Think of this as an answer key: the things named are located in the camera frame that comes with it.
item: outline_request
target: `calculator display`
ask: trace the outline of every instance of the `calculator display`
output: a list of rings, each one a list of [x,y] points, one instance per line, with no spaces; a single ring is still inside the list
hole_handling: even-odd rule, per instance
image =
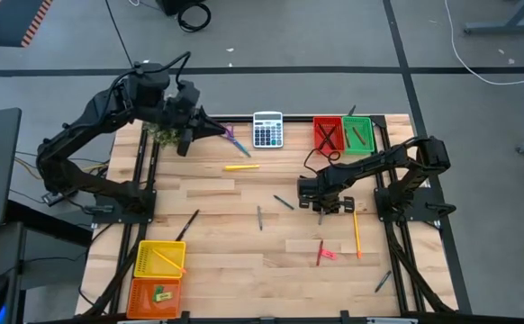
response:
[[[257,114],[255,115],[255,119],[257,121],[275,121],[275,120],[279,120],[280,119],[280,115],[279,114],[272,114],[272,113],[261,113],[261,114]]]

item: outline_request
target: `robotic arm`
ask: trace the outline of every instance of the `robotic arm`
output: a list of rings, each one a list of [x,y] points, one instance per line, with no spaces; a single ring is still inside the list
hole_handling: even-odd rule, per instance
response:
[[[408,149],[417,148],[416,159],[408,156]],[[298,179],[298,198],[301,208],[312,203],[315,212],[338,213],[344,204],[345,212],[354,211],[354,200],[339,194],[351,187],[356,180],[382,173],[396,167],[405,167],[408,173],[402,180],[388,186],[384,204],[396,212],[403,212],[414,197],[414,191],[432,175],[439,175],[450,168],[444,142],[434,137],[413,138],[350,164],[331,164],[317,172],[315,178]]]
[[[151,193],[139,189],[139,184],[118,184],[89,175],[68,158],[99,134],[115,132],[136,119],[179,131],[180,156],[186,155],[192,141],[222,135],[224,127],[206,115],[202,107],[196,108],[200,91],[192,82],[178,81],[176,76],[178,94],[164,99],[170,85],[167,68],[189,55],[187,52],[165,67],[137,63],[134,69],[118,76],[109,89],[96,94],[76,121],[64,123],[61,133],[45,139],[38,147],[36,166],[46,189],[55,194],[73,189],[100,194],[115,199],[126,212],[146,212]]]

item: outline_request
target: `pencil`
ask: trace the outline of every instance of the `pencil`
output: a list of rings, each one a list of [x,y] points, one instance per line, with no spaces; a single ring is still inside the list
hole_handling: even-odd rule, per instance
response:
[[[346,138],[346,144],[348,144],[348,148],[352,149],[350,146],[350,139],[348,139],[348,131],[346,129],[344,129],[344,137]]]
[[[356,251],[358,258],[362,258],[362,250],[360,249],[360,234],[358,232],[358,214],[354,211],[354,233],[356,234]]]
[[[169,258],[167,258],[167,257],[165,257],[165,256],[162,256],[162,254],[159,253],[159,252],[158,252],[157,250],[155,250],[154,248],[152,248],[152,252],[156,253],[157,256],[159,256],[162,260],[168,262],[168,263],[169,263],[171,266],[173,266],[174,268],[176,268],[176,269],[182,271],[183,274],[186,273],[186,270],[185,270],[183,267],[181,267],[180,265],[175,264],[175,263],[172,262],[172,260],[170,260]]]
[[[356,129],[356,127],[352,127],[352,130],[354,131],[354,133],[356,134],[356,136],[358,136],[358,139],[362,142],[362,145],[366,145],[366,141],[364,140],[364,138],[362,137],[362,135],[360,135],[360,133],[358,132],[358,130]]]
[[[235,170],[246,170],[251,168],[259,168],[260,165],[253,165],[253,166],[225,166],[224,171],[235,171]]]

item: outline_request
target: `wooden board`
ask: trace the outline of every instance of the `wooden board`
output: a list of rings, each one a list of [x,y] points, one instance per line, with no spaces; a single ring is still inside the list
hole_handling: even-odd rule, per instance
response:
[[[408,115],[387,115],[386,119],[392,144],[412,137]],[[110,179],[132,178],[140,126],[137,122],[118,131]],[[316,213],[298,208],[291,211],[273,197],[279,195],[297,206],[296,179],[312,176],[303,167],[313,148],[312,124],[286,123],[282,149],[254,149],[247,123],[236,124],[235,135],[252,158],[219,137],[194,142],[187,157],[177,156],[174,148],[165,148],[159,155],[156,216],[147,239],[175,239],[190,215],[200,209],[184,237],[187,274],[182,310],[191,311],[194,318],[336,317],[340,310],[349,310],[351,316],[398,315],[392,277],[374,293],[391,268],[384,226],[376,216],[375,179],[360,180],[343,193],[355,198],[359,212],[363,257],[357,259],[351,214],[327,215],[319,226]],[[377,143],[381,148],[379,134]],[[340,161],[360,158],[364,156],[346,156]],[[260,164],[260,168],[222,171],[227,165],[250,164]],[[318,169],[327,161],[314,155],[308,165]],[[258,205],[263,213],[262,231],[257,222]],[[412,223],[410,228],[421,274],[443,301],[455,308],[438,232],[420,223]],[[114,225],[90,249],[82,289],[92,300],[115,271],[121,234],[122,225]],[[324,248],[338,253],[338,259],[322,258],[317,267],[321,239]],[[130,276],[124,280],[121,311],[126,310],[129,285]],[[413,309],[410,281],[405,281],[405,287]],[[88,307],[80,299],[77,313]]]

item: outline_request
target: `gray pen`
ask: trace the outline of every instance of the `gray pen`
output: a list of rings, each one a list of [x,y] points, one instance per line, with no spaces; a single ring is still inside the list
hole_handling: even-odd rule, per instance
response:
[[[382,288],[382,286],[384,285],[386,280],[388,280],[388,277],[390,277],[391,273],[392,273],[392,271],[388,270],[388,272],[384,275],[384,278],[382,278],[382,280],[380,281],[380,283],[378,284],[378,286],[374,290],[374,293],[378,293],[378,291],[380,290],[380,288]]]

